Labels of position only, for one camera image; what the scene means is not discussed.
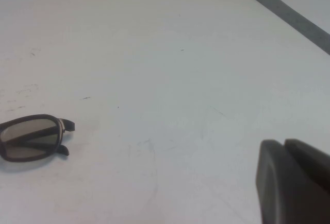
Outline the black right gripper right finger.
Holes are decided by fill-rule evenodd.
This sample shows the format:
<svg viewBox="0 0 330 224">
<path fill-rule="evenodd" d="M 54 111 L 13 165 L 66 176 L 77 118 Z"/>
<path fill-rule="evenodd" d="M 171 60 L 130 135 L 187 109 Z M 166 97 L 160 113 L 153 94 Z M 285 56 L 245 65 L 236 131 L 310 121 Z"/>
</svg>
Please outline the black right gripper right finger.
<svg viewBox="0 0 330 224">
<path fill-rule="evenodd" d="M 329 194 L 329 154 L 298 139 L 286 139 L 284 147 L 305 174 Z"/>
</svg>

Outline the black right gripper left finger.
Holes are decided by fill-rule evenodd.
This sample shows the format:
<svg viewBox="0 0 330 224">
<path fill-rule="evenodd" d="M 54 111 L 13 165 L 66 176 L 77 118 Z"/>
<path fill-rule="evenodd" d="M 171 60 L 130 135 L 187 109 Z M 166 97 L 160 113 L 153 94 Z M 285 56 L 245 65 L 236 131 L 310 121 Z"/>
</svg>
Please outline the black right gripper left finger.
<svg viewBox="0 0 330 224">
<path fill-rule="evenodd" d="M 262 223 L 329 223 L 329 194 L 276 140 L 260 144 L 256 188 Z"/>
</svg>

